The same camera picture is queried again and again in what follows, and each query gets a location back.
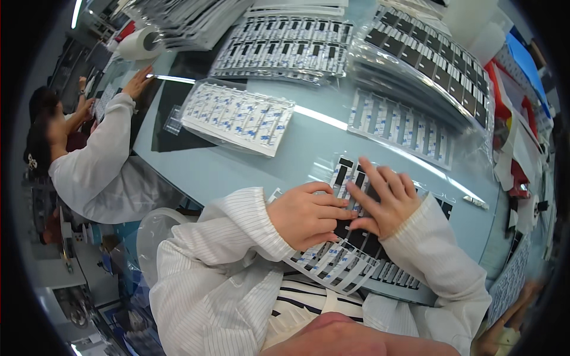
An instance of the fluorescent light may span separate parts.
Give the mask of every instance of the fluorescent light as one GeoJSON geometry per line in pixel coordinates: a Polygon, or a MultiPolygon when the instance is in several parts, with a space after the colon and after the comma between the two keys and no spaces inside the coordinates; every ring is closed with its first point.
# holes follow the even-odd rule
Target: fluorescent light
{"type": "Polygon", "coordinates": [[[334,171],[334,169],[330,169],[329,167],[325,167],[325,166],[323,166],[323,165],[321,165],[321,164],[319,164],[319,163],[317,163],[317,162],[313,162],[313,164],[314,164],[315,166],[319,167],[319,168],[324,169],[324,170],[328,170],[328,171],[331,171],[331,172],[334,171]]]}
{"type": "Polygon", "coordinates": [[[324,182],[324,180],[319,179],[319,178],[315,177],[314,175],[308,175],[308,177],[311,178],[313,181],[316,181],[316,182],[324,182]]]}
{"type": "Polygon", "coordinates": [[[77,17],[79,16],[79,8],[81,7],[81,0],[75,0],[75,9],[73,9],[73,17],[71,18],[71,28],[77,25],[77,17]]]}
{"type": "Polygon", "coordinates": [[[77,347],[75,347],[74,344],[71,344],[71,348],[73,349],[73,351],[75,352],[75,354],[77,356],[81,356],[81,352],[77,351],[77,347]]]}
{"type": "Polygon", "coordinates": [[[320,112],[316,112],[316,111],[311,110],[311,109],[303,108],[303,107],[300,107],[298,105],[295,106],[294,111],[298,112],[300,114],[306,115],[308,117],[312,117],[314,119],[317,119],[319,121],[322,121],[326,124],[332,125],[332,126],[339,128],[341,130],[346,130],[348,127],[348,124],[346,122],[342,122],[342,121],[337,120],[335,118],[332,118],[330,116],[321,114],[320,112]]]}
{"type": "Polygon", "coordinates": [[[188,83],[188,84],[196,83],[196,79],[190,79],[190,78],[173,77],[169,75],[153,75],[153,74],[146,75],[147,78],[150,78],[152,76],[154,76],[156,79],[178,81],[180,83],[188,83]]]}

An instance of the person's left hand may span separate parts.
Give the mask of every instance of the person's left hand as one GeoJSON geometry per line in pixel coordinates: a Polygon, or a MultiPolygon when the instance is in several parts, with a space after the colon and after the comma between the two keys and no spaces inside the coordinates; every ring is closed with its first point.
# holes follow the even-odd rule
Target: person's left hand
{"type": "Polygon", "coordinates": [[[85,90],[86,82],[87,82],[87,78],[79,77],[79,90],[85,90]]]}
{"type": "Polygon", "coordinates": [[[95,131],[95,129],[97,128],[98,125],[99,125],[99,122],[97,120],[95,120],[93,122],[93,125],[91,125],[91,133],[93,133],[93,131],[95,131]]]}
{"type": "Polygon", "coordinates": [[[286,191],[267,207],[269,220],[289,246],[304,251],[325,241],[336,241],[332,232],[336,220],[356,218],[356,212],[343,210],[348,200],[339,199],[323,182],[311,182],[286,191]],[[313,194],[324,191],[327,194],[313,194]]]}

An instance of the black sheet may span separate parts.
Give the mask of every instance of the black sheet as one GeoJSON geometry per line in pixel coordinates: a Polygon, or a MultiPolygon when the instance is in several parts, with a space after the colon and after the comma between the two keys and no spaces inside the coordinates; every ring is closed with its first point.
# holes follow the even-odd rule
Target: black sheet
{"type": "Polygon", "coordinates": [[[165,81],[162,96],[158,104],[158,112],[154,121],[154,134],[152,136],[151,150],[156,152],[170,152],[192,148],[214,147],[215,144],[190,133],[185,128],[180,129],[178,136],[163,130],[164,124],[174,105],[182,105],[186,95],[192,89],[192,84],[178,81],[165,81]]]}
{"type": "MultiPolygon", "coordinates": [[[[172,64],[168,75],[196,80],[206,78],[211,65],[214,63],[220,49],[226,41],[227,36],[232,31],[233,27],[226,32],[211,51],[179,52],[174,59],[174,63],[172,64]]],[[[174,105],[182,106],[184,99],[186,99],[186,96],[193,86],[192,84],[170,80],[164,82],[162,96],[160,97],[160,102],[158,104],[156,120],[154,121],[151,150],[155,152],[170,152],[216,146],[215,144],[190,133],[185,128],[180,129],[178,136],[163,130],[164,124],[168,119],[172,107],[174,105]]]]}

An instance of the paper roll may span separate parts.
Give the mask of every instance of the paper roll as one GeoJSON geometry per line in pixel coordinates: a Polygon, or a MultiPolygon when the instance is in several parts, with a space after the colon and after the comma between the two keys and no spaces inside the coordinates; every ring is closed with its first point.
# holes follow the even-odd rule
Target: paper roll
{"type": "Polygon", "coordinates": [[[162,44],[155,42],[158,32],[152,26],[135,31],[119,43],[118,51],[126,60],[150,59],[162,52],[162,44]]]}

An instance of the hand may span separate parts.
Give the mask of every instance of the hand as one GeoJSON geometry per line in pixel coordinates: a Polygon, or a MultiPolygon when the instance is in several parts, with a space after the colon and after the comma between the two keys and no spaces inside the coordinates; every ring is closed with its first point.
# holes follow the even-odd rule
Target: hand
{"type": "Polygon", "coordinates": [[[289,246],[304,251],[325,241],[336,241],[332,232],[336,219],[354,219],[355,211],[343,210],[348,200],[332,195],[323,182],[311,182],[288,190],[267,207],[267,215],[279,235],[289,246]],[[313,194],[324,191],[327,194],[313,194]]]}
{"type": "Polygon", "coordinates": [[[354,220],[349,229],[362,228],[384,240],[406,221],[421,205],[414,183],[405,173],[394,173],[389,167],[374,168],[365,157],[359,163],[368,175],[372,188],[376,190],[381,203],[366,195],[354,183],[347,189],[372,217],[354,220]]]}
{"type": "Polygon", "coordinates": [[[86,82],[87,82],[87,78],[79,77],[79,90],[85,90],[86,82]]]}
{"type": "Polygon", "coordinates": [[[154,77],[147,78],[146,75],[152,71],[152,66],[139,70],[135,76],[125,85],[123,93],[129,94],[133,100],[137,100],[144,88],[154,77]]]}
{"type": "Polygon", "coordinates": [[[95,120],[93,122],[93,125],[91,125],[91,132],[90,133],[93,133],[93,131],[95,131],[95,129],[97,128],[97,125],[99,125],[99,122],[97,120],[95,120]]]}
{"type": "Polygon", "coordinates": [[[85,101],[84,107],[89,110],[89,109],[91,109],[91,106],[93,106],[93,103],[94,103],[94,102],[95,102],[95,98],[94,98],[94,97],[92,97],[91,99],[87,99],[87,100],[85,101]]]}

